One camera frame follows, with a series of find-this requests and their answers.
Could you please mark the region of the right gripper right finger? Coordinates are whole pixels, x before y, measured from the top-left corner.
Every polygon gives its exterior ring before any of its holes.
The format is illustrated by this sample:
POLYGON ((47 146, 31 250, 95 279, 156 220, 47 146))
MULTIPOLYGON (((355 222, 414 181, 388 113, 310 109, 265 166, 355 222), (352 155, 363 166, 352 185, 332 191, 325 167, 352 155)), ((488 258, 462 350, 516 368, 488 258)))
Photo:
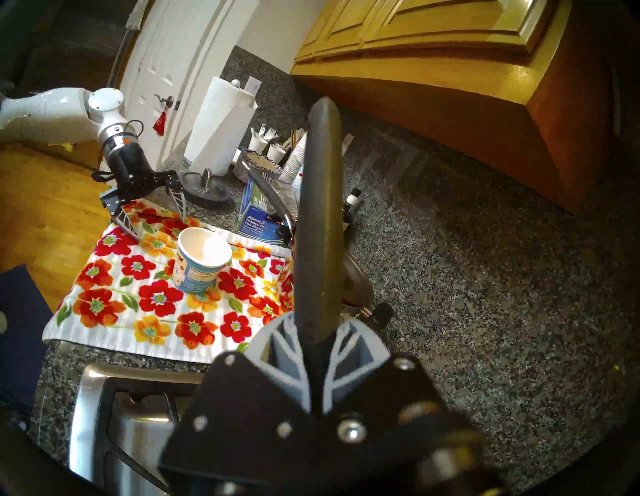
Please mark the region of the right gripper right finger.
POLYGON ((337 329, 324 385, 334 438, 323 495, 500 495, 471 421, 450 409, 418 358, 390 352, 364 322, 337 329))

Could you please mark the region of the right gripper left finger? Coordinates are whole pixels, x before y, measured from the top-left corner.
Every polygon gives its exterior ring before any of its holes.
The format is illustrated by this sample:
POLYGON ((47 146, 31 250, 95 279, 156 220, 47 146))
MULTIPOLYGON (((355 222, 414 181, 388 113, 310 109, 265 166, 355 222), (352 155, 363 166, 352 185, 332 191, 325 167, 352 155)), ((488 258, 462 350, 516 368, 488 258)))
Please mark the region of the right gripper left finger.
POLYGON ((293 314, 217 355, 159 470, 172 495, 296 495, 316 421, 293 314))

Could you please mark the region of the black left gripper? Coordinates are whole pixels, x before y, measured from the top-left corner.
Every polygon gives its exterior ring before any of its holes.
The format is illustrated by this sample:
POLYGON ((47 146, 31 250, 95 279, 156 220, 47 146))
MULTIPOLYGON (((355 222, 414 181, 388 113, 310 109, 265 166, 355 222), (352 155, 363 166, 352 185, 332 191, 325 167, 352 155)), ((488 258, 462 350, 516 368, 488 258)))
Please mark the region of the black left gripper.
POLYGON ((139 241, 139 234, 123 207, 145 198, 158 188, 164 187, 173 200, 173 211, 181 222, 186 221, 187 201, 184 188, 175 170, 154 171, 141 147, 117 147, 107 154, 110 174, 99 173, 99 181, 114 180, 115 187, 100 195, 102 206, 109 212, 111 221, 128 236, 139 241))

